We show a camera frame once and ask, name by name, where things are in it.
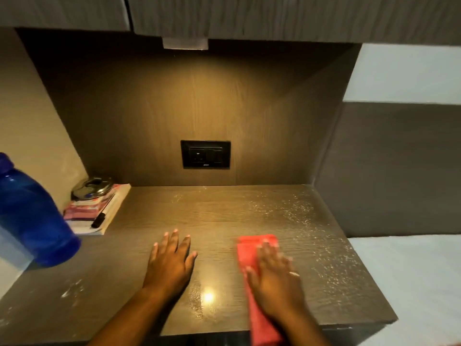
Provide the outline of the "person's left forearm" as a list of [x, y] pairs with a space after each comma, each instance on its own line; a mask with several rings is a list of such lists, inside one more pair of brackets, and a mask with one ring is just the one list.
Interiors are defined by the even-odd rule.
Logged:
[[181, 292], [142, 288], [87, 343], [87, 346], [141, 346], [159, 335]]

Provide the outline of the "person's right forearm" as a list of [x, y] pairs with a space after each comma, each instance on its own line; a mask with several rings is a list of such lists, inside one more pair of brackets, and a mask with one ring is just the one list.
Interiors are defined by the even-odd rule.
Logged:
[[306, 307], [282, 308], [271, 319], [291, 346], [332, 346]]

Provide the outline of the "black wall socket panel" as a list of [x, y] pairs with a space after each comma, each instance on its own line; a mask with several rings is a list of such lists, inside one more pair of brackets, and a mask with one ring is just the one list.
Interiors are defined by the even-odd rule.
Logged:
[[231, 141], [181, 140], [182, 166], [185, 169], [229, 169]]

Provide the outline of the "black pen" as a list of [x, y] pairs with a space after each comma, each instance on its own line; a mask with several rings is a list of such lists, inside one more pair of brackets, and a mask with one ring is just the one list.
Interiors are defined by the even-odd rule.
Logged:
[[110, 201], [109, 203], [107, 203], [107, 205], [101, 210], [99, 215], [96, 217], [94, 222], [91, 224], [90, 228], [92, 228], [92, 229], [100, 228], [102, 226], [103, 222], [105, 221], [107, 215], [111, 211], [114, 204], [115, 204], [115, 201]]

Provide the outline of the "person's left hand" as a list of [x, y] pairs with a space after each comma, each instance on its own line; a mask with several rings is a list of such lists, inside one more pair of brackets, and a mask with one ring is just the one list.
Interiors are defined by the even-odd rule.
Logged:
[[168, 254], [168, 238], [171, 232], [165, 232], [158, 243], [158, 254], [153, 264], [148, 267], [142, 289], [159, 296], [165, 301], [179, 296], [188, 285], [192, 273], [185, 272], [186, 257], [192, 253], [191, 237], [186, 235], [178, 241], [178, 248], [174, 254]]

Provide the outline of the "narrow wooden cabinet door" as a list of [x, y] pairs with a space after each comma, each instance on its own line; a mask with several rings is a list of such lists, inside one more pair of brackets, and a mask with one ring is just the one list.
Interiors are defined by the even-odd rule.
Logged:
[[0, 27], [130, 31], [124, 0], [0, 0]]

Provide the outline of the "round steel lid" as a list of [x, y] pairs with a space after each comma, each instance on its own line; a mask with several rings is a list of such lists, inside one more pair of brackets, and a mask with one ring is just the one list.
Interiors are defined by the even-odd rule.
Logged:
[[71, 191], [72, 201], [89, 201], [108, 194], [115, 183], [111, 178], [90, 177], [80, 181]]

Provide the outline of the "wide wooden cabinet door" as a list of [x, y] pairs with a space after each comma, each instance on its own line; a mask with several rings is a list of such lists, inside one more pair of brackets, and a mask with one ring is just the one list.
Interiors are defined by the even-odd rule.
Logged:
[[128, 0], [136, 34], [461, 46], [461, 0]]

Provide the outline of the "person's right hand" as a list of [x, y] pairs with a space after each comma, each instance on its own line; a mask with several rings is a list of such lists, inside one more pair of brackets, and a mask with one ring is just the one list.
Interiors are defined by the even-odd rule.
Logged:
[[254, 298], [259, 308], [271, 319], [282, 308], [307, 308], [307, 305], [302, 282], [300, 285], [291, 282], [288, 270], [290, 260], [284, 254], [281, 253], [282, 269], [280, 271], [271, 270], [268, 267], [268, 243], [265, 240], [257, 247], [261, 290], [259, 297]]

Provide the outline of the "under-cabinet light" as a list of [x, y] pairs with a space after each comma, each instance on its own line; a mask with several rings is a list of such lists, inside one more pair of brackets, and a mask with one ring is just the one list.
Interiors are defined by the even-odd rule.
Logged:
[[172, 38], [162, 37], [162, 45], [167, 50], [207, 51], [207, 38]]

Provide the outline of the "blue plastic water bottle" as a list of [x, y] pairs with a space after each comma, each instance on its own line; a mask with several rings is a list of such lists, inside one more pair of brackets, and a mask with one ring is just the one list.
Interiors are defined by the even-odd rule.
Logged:
[[8, 231], [40, 266], [71, 259], [81, 247], [51, 195], [36, 180], [15, 168], [0, 152], [0, 227]]

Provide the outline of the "red cleaning cloth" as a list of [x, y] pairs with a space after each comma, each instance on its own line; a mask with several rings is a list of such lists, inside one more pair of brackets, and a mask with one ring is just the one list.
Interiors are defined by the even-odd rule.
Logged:
[[[278, 244], [278, 239], [273, 234], [241, 236], [238, 239], [237, 257], [239, 268], [244, 276], [246, 276], [247, 267], [251, 267], [256, 273], [259, 272], [257, 263], [257, 247], [265, 240], [272, 245]], [[259, 309], [246, 280], [245, 290], [248, 299], [251, 346], [282, 346], [284, 343], [283, 337]]]

